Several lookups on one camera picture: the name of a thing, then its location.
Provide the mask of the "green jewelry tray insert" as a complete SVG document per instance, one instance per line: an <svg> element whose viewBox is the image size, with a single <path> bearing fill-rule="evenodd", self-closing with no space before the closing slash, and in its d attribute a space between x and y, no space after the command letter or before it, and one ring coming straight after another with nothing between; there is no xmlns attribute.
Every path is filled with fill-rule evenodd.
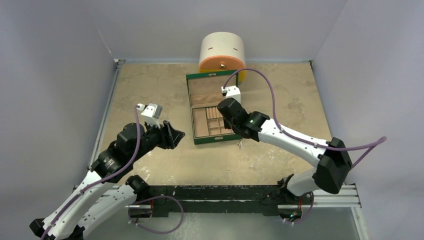
<svg viewBox="0 0 424 240"><path fill-rule="evenodd" d="M233 130L225 127L224 118L216 106L193 108L191 113L195 139L212 137L214 140L221 140L234 134Z"/></svg>

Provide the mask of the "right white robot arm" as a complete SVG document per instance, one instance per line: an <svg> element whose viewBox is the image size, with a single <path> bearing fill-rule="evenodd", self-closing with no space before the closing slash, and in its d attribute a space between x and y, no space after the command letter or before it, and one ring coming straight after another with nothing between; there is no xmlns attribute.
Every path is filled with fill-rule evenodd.
<svg viewBox="0 0 424 240"><path fill-rule="evenodd" d="M344 184L352 161L342 140L314 138L278 125L268 115L258 111L248 113L234 98L221 101L217 110L224 118L224 126L244 139L270 144L294 154L312 168L284 179L280 196L288 204L305 193L323 190L338 194Z"/></svg>

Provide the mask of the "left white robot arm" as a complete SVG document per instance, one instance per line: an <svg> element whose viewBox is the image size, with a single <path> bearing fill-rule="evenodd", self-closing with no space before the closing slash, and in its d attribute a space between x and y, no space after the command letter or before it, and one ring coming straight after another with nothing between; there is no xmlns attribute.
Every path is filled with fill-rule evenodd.
<svg viewBox="0 0 424 240"><path fill-rule="evenodd" d="M168 121L158 125L129 123L90 166L86 176L67 200L45 218L33 220L29 228L42 240L82 240L119 209L132 204L152 206L163 193L154 195L140 176L130 176L114 185L133 169L135 161L154 148L175 149L185 133Z"/></svg>

